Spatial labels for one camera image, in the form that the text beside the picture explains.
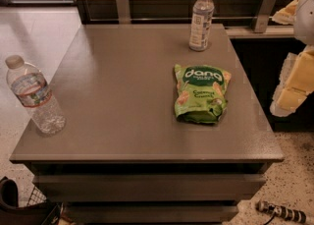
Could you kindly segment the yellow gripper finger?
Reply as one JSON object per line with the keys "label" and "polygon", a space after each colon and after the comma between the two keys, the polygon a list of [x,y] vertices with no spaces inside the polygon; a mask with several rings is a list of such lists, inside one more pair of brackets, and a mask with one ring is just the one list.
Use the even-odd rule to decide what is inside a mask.
{"label": "yellow gripper finger", "polygon": [[297,11],[297,5],[300,0],[292,0],[284,8],[277,11],[272,21],[281,25],[293,25],[295,23],[295,16]]}
{"label": "yellow gripper finger", "polygon": [[298,55],[289,53],[279,80],[270,111],[274,116],[286,117],[314,91],[314,46],[307,45]]}

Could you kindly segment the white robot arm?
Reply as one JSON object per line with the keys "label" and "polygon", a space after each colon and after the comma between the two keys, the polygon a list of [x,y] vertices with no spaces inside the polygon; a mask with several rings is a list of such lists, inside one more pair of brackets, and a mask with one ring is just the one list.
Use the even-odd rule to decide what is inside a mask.
{"label": "white robot arm", "polygon": [[293,25],[294,37],[305,44],[300,53],[288,54],[272,97],[270,112],[286,117],[314,91],[314,0],[293,0],[277,11],[272,20]]}

